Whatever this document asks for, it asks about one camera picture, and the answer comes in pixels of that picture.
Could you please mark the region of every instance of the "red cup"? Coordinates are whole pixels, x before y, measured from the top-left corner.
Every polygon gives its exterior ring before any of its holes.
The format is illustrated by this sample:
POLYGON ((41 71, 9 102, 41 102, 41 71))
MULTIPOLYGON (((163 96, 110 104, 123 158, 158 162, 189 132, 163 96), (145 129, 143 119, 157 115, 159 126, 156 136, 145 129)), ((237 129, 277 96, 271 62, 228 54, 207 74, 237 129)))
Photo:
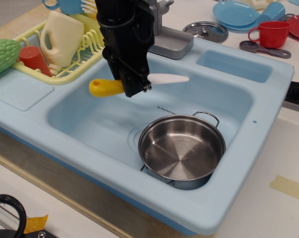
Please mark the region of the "red cup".
POLYGON ((51 77, 50 69, 46 63, 46 60, 37 46, 26 46, 21 49, 20 60, 26 67, 31 69, 39 69, 42 74, 51 77))
POLYGON ((289 34, 290 24, 283 21, 266 21, 259 24, 258 27, 252 28, 249 31, 249 40, 258 42, 266 48, 279 48, 282 47, 289 34), (259 31, 259 38, 251 39, 250 34, 252 31, 259 31))

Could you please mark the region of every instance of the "faucet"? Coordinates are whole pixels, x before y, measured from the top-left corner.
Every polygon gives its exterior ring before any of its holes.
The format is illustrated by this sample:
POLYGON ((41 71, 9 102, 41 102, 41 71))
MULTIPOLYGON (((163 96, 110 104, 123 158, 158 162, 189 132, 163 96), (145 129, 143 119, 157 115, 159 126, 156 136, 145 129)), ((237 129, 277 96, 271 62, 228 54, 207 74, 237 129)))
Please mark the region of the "faucet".
POLYGON ((154 15, 153 32, 155 43, 149 52, 174 60, 181 59, 192 48, 194 36, 190 33, 162 26, 162 16, 169 11, 174 0, 143 0, 154 15))

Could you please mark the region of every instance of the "brush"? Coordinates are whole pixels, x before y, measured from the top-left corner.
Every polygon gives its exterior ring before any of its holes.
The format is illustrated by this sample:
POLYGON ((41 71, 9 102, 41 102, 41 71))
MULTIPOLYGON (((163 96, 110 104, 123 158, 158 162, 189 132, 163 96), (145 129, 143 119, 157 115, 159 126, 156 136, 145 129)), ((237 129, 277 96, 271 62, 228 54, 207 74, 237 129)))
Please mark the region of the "brush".
POLYGON ((97 7, 95 0, 81 0, 82 11, 84 11, 90 18, 96 19, 97 7))

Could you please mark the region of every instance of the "pot rim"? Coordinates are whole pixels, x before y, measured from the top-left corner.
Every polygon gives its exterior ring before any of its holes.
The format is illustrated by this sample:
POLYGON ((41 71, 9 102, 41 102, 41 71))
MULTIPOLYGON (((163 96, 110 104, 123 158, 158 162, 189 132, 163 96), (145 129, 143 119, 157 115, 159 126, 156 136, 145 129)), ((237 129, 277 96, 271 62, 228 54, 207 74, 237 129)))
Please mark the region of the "pot rim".
POLYGON ((143 157, 142 152, 141 152, 141 150, 142 150, 142 144, 143 144, 144 139, 147 137, 148 133, 151 132, 152 130, 154 130, 157 126, 159 126, 159 125, 161 125, 163 123, 168 123, 170 121, 174 121, 174 120, 190 120, 190 121, 192 121, 194 123, 200 124, 201 126, 206 126, 209 130, 212 130, 213 132, 215 132, 216 137, 219 139, 219 142, 220 142, 221 148, 222 148, 222 154, 221 154, 221 157, 220 157, 220 160, 221 160, 221 158, 223 157, 223 155, 224 155, 224 153, 226 151, 226 144, 225 144, 225 140, 224 140, 221 132, 217 129, 217 127, 219 125, 219 120, 218 120, 218 118, 215 115, 213 115, 211 113, 199 111, 199 112, 196 112, 194 115, 187 115, 187 114, 167 115, 167 116, 158 118, 155 121, 151 122, 143 130, 143 132, 142 132, 142 134, 140 136, 140 139, 139 139, 139 144, 138 144, 139 155, 140 155, 141 160, 144 163, 144 165, 149 170, 151 170, 153 173, 157 174, 158 176, 161 176, 162 178, 173 180, 173 181, 196 181, 196 180, 203 179, 203 178, 211 175, 214 172, 214 170, 216 169, 217 166, 212 171, 210 171, 207 174, 204 174, 204 175, 196 177, 196 178, 188 178, 188 179, 174 179, 174 178, 170 178, 170 177, 167 177, 165 175, 162 175, 162 174, 158 173, 157 171, 153 170, 151 167, 148 166, 148 164, 144 160, 144 157, 143 157), (208 115, 211 115, 212 117, 214 117, 218 121, 217 125, 214 126, 212 123, 208 122, 207 120, 202 119, 200 117, 196 117, 195 115, 198 114, 198 113, 206 113, 208 115))

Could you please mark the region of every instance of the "wooden board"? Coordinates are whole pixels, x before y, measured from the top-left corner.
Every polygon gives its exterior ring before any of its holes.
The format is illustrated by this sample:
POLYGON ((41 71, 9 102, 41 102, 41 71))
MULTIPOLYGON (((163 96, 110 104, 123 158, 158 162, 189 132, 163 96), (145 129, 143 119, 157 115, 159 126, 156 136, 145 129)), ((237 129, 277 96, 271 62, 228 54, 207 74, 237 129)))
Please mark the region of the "wooden board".
MULTIPOLYGON (((0 28, 12 39, 47 19, 43 5, 0 28)), ((0 132, 0 164, 123 238, 184 238, 113 194, 0 132)), ((192 238, 211 238, 196 235, 192 238)))

